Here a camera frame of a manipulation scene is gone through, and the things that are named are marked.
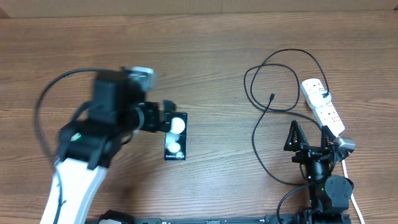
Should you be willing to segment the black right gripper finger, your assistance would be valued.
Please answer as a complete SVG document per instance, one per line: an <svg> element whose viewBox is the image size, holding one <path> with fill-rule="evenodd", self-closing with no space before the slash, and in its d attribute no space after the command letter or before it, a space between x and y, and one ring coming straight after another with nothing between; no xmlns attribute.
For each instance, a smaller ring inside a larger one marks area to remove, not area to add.
<svg viewBox="0 0 398 224"><path fill-rule="evenodd" d="M328 126L321 127L321 147L328 148L333 144L336 136L332 133Z"/></svg>
<svg viewBox="0 0 398 224"><path fill-rule="evenodd" d="M308 146L308 140L304 132L296 120L293 120L290 125L289 134L284 145L284 151L297 152L305 149Z"/></svg>

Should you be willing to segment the black Samsung Galaxy phone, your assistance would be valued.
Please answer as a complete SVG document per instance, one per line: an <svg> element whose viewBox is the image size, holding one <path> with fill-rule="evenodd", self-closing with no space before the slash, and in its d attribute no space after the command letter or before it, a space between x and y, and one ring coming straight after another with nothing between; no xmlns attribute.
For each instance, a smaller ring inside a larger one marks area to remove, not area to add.
<svg viewBox="0 0 398 224"><path fill-rule="evenodd" d="M187 120L186 113L175 113L172 116L170 131L165 134L164 159L166 161L186 160Z"/></svg>

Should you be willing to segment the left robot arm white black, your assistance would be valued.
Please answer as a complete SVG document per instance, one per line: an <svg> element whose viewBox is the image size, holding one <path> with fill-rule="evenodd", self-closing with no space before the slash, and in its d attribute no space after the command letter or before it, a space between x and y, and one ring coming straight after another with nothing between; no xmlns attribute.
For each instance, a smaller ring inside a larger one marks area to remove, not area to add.
<svg viewBox="0 0 398 224"><path fill-rule="evenodd" d="M84 223L113 157L135 131L169 132L175 104L146 101L155 71L145 67L94 68L91 100L59 130L50 158L54 175L41 223Z"/></svg>

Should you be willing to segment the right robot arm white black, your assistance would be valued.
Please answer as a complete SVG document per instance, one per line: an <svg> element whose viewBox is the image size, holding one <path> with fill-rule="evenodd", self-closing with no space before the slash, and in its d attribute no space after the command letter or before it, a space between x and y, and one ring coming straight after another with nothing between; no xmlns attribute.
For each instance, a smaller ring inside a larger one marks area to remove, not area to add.
<svg viewBox="0 0 398 224"><path fill-rule="evenodd" d="M321 127L321 143L311 146L299 123L291 122L284 150L294 152L292 162L305 167L306 184L287 193L277 206L279 223L350 223L343 212L349 209L354 183L347 177L333 175L336 163L345 160L355 149L354 141L335 136L328 126ZM280 208L292 194L308 189L310 206L287 218Z"/></svg>

